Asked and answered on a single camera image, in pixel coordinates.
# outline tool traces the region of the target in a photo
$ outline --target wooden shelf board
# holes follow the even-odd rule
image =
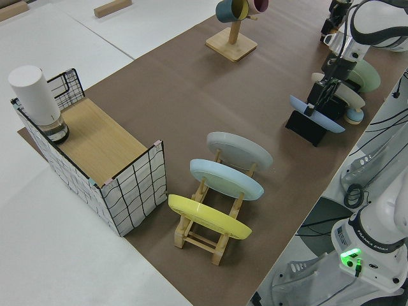
[[[98,186],[147,150],[88,98],[63,110],[62,116],[69,137],[59,148]]]

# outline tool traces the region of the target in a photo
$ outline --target brown table mat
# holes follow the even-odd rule
[[[265,194],[244,202],[238,216],[253,232],[229,241],[220,266],[189,243],[173,246],[179,215],[166,203],[126,236],[194,306],[247,303],[408,66],[406,54],[371,48],[365,59],[382,84],[364,95],[362,124],[340,121],[346,132],[327,133],[317,148],[286,129],[289,95],[306,99],[310,76],[321,72],[328,54],[319,39],[329,4],[272,1],[258,21],[242,22],[241,33],[258,48],[238,63],[205,46],[230,26],[212,17],[85,92],[142,143],[164,140],[169,193],[195,192],[189,162],[213,158],[206,147],[209,132],[244,136],[274,157],[270,170],[254,175]],[[209,193],[205,203],[228,213],[232,200]]]

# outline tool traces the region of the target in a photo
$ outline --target blue mug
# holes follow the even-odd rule
[[[248,16],[249,5],[247,0],[222,0],[215,8],[215,14],[223,23],[243,20]]]

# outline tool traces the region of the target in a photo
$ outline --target cable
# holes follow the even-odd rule
[[[386,122],[386,121],[389,121],[389,120],[391,120],[391,119],[394,119],[395,117],[397,117],[397,116],[401,115],[402,113],[404,113],[404,112],[406,112],[406,111],[408,111],[408,108],[406,108],[406,109],[402,110],[402,111],[401,111],[401,112],[399,112],[399,113],[396,113],[396,114],[395,114],[394,116],[392,116],[392,117],[389,117],[389,118],[384,119],[384,120],[382,120],[382,121],[378,121],[378,122],[373,122],[373,123],[370,123],[369,125],[370,125],[370,126],[374,126],[374,125],[376,125],[376,124],[381,124],[381,123],[384,123],[384,122]]]
[[[392,126],[394,126],[395,124],[399,123],[402,119],[408,117],[408,115],[403,116],[401,119],[398,119],[396,121],[396,123],[394,123]],[[366,145],[368,145],[371,141],[373,141],[374,139],[376,139],[378,136],[380,136],[381,134],[383,134],[384,132],[386,132],[388,129],[378,133],[377,135],[375,135],[373,138],[371,138],[369,141],[367,141],[366,143],[364,143],[358,150],[354,151],[353,153],[351,153],[349,156],[354,155],[355,153],[359,152],[362,148],[364,148]]]
[[[394,158],[396,158],[396,157],[398,156],[398,154],[401,153],[402,150],[404,150],[407,146],[408,146],[408,143],[406,143],[406,144],[401,148],[401,150],[399,150],[399,151],[380,169],[380,171],[378,171],[378,172],[367,182],[367,184],[365,184],[364,187],[367,187],[368,185],[370,185],[371,182],[375,179],[375,177],[376,177],[378,174],[380,174],[380,172],[382,172],[382,171],[385,169],[385,167],[387,167],[387,166],[390,164],[390,162],[392,162],[392,161],[394,160]]]
[[[380,131],[384,131],[384,130],[387,130],[387,129],[393,128],[393,127],[395,127],[395,126],[399,126],[399,125],[404,124],[404,123],[407,123],[407,122],[408,122],[408,120],[405,120],[405,121],[402,121],[402,122],[399,122],[399,123],[395,123],[395,124],[393,124],[393,125],[391,125],[391,126],[384,127],[384,128],[382,128],[382,129],[374,129],[374,130],[372,130],[372,131],[366,131],[366,133],[372,133],[372,132],[380,132]]]
[[[348,218],[350,218],[349,215],[344,216],[344,217],[336,217],[336,218],[326,219],[326,220],[323,220],[323,221],[318,221],[318,222],[303,224],[303,225],[301,225],[300,227],[301,227],[301,228],[305,228],[305,227],[309,227],[309,226],[312,226],[312,225],[322,224],[322,223],[326,223],[326,222],[330,222],[330,221],[338,221],[338,220],[348,219]]]
[[[342,57],[344,47],[346,46],[346,41],[347,41],[347,23],[349,19],[349,12],[351,9],[357,7],[358,5],[353,5],[350,7],[350,9],[347,10],[346,17],[344,19],[344,34],[343,34],[343,40],[342,40],[342,46],[340,48],[339,54],[336,56],[336,61],[339,61],[340,58]],[[334,74],[335,69],[330,71],[330,74],[323,79],[323,90],[320,92],[319,97],[317,98],[316,104],[315,104],[315,109],[317,109],[320,106],[324,106],[330,98],[334,95],[336,92],[338,86],[340,85],[340,81],[337,79],[333,79],[333,74]]]
[[[310,229],[311,231],[313,231],[316,234],[320,234],[320,235],[323,235],[323,236],[331,236],[328,233],[321,233],[320,231],[316,231],[316,230],[312,229],[310,226],[308,226],[307,228]]]
[[[323,305],[323,304],[326,303],[327,301],[331,300],[331,299],[334,298],[336,295],[338,295],[339,293],[343,292],[343,291],[346,290],[348,287],[352,286],[356,280],[357,280],[357,277],[355,277],[355,278],[353,279],[353,281],[352,281],[350,284],[345,285],[342,289],[338,290],[334,295],[332,295],[331,297],[325,299],[323,302],[321,302],[320,304],[317,304],[316,306]]]
[[[325,236],[327,234],[330,234],[332,231],[328,231],[327,233],[321,233],[321,234],[317,234],[317,235],[303,235],[303,234],[295,234],[295,236],[299,236],[299,237],[320,237],[320,236]]]
[[[392,93],[392,96],[393,96],[394,99],[398,99],[398,97],[400,96],[401,81],[402,81],[402,77],[401,77],[400,80],[398,81],[397,90]]]
[[[346,191],[346,195],[343,199],[343,204],[347,208],[356,209],[364,200],[364,188],[360,184],[351,184]]]

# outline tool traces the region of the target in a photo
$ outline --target white table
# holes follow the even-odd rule
[[[17,134],[7,76],[23,64],[47,78],[76,68],[86,89],[213,15],[217,1],[135,1],[99,20],[102,1],[54,2],[0,22],[1,305],[190,305]]]

